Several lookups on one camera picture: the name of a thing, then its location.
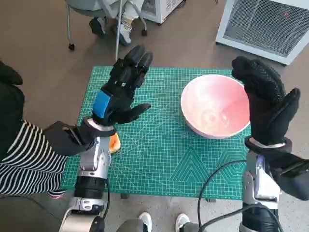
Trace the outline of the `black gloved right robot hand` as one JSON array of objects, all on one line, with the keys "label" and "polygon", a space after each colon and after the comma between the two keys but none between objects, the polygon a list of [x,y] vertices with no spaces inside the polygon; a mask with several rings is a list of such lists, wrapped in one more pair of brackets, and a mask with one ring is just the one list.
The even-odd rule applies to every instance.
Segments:
[{"label": "black gloved right robot hand", "polygon": [[270,146],[286,143],[285,135],[299,108],[300,89],[286,93],[281,76],[259,59],[236,57],[232,76],[241,81],[249,99],[251,137]]}]

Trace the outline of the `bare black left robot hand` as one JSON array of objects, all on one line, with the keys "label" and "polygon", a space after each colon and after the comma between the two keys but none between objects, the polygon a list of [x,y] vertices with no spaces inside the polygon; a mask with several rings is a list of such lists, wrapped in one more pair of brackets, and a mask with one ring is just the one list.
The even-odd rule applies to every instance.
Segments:
[{"label": "bare black left robot hand", "polygon": [[142,45],[135,46],[113,65],[110,78],[98,92],[92,108],[92,118],[104,126],[126,124],[151,108],[149,103],[131,107],[135,91],[145,81],[153,60],[152,52]]}]

